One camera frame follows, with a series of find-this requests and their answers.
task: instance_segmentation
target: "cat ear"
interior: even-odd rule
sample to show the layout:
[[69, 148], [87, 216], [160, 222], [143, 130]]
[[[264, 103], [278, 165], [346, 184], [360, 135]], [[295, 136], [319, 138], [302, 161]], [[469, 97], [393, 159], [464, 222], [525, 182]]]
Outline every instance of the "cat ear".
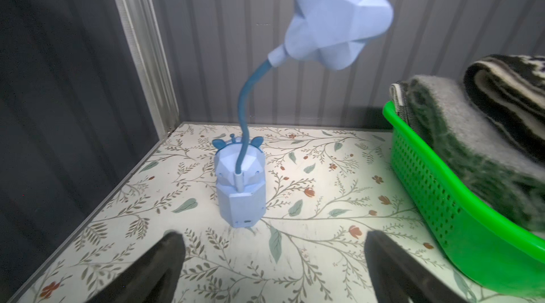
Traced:
[[218, 150], [222, 149], [227, 145], [224, 140], [216, 138], [215, 140], [212, 140], [212, 145], [216, 147]]
[[263, 143], [263, 137], [262, 136], [256, 136], [252, 138], [252, 142], [250, 143], [256, 148], [259, 148], [259, 146]]

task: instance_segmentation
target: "dark panel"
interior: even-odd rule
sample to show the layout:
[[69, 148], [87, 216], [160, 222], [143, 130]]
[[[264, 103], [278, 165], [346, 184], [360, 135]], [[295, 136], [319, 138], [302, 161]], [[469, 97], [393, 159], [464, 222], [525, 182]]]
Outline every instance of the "dark panel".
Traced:
[[5, 302], [35, 271], [36, 264], [44, 261], [49, 254], [23, 237], [16, 226], [0, 212], [0, 300]]
[[0, 22], [4, 295], [158, 136], [114, 0], [0, 0]]

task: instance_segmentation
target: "green basket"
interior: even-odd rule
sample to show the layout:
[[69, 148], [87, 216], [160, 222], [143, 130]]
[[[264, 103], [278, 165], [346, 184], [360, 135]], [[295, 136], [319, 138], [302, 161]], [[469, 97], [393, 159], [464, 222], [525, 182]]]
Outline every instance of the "green basket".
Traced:
[[383, 114], [393, 125], [392, 167], [452, 263], [498, 293], [545, 297], [545, 240], [475, 196], [392, 102]]

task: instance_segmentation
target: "folded blanket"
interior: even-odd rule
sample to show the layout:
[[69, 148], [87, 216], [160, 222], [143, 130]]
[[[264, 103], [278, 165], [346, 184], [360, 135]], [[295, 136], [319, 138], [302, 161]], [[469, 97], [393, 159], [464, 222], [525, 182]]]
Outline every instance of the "folded blanket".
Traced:
[[467, 69], [464, 89], [511, 143], [545, 163], [545, 57], [484, 57]]
[[421, 137], [460, 180], [497, 212], [545, 231], [545, 168], [503, 138], [455, 81], [416, 76], [406, 92]]

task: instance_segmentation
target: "gray wall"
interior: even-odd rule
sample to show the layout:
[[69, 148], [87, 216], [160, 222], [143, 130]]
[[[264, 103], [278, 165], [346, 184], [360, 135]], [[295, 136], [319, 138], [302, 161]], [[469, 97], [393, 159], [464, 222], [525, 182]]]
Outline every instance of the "gray wall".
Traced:
[[[251, 122], [379, 128], [390, 83], [459, 78], [490, 53], [545, 54], [545, 0], [390, 0], [389, 31], [341, 71], [289, 60], [250, 99]], [[293, 0], [154, 0], [182, 120], [236, 122], [238, 91], [283, 41]]]
[[0, 301], [158, 141], [114, 0], [0, 0]]

